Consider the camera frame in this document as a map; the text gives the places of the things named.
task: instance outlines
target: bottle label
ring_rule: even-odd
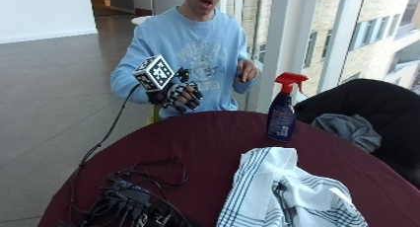
[[[268,134],[286,137],[288,135],[288,127],[292,124],[294,114],[272,111]]]

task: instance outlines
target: blue spray bottle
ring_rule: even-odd
[[[280,92],[274,98],[266,117],[266,135],[274,140],[287,142],[291,139],[296,116],[291,106],[290,93],[292,91],[292,84],[298,84],[299,91],[302,92],[302,82],[306,80],[307,77],[304,75],[290,72],[282,73],[274,80],[274,82],[282,84]]]

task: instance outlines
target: man's mouth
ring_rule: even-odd
[[[202,3],[202,5],[205,6],[205,7],[211,7],[211,5],[213,5],[213,0],[199,0],[201,1],[201,3]]]

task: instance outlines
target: light blue sweatshirt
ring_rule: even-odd
[[[195,111],[235,111],[238,103],[231,98],[233,89],[246,93],[254,83],[235,82],[238,62],[247,59],[247,41],[238,22],[215,10],[209,22],[193,22],[186,19],[177,8],[158,16],[150,17],[135,26],[134,37],[116,70],[110,75],[112,91],[126,98],[132,88],[139,84],[133,71],[143,60],[161,54],[173,71],[179,67],[190,70],[189,82],[195,82],[203,94]],[[130,101],[146,104],[149,97],[141,86]],[[159,110],[159,117],[179,115],[169,107]]]

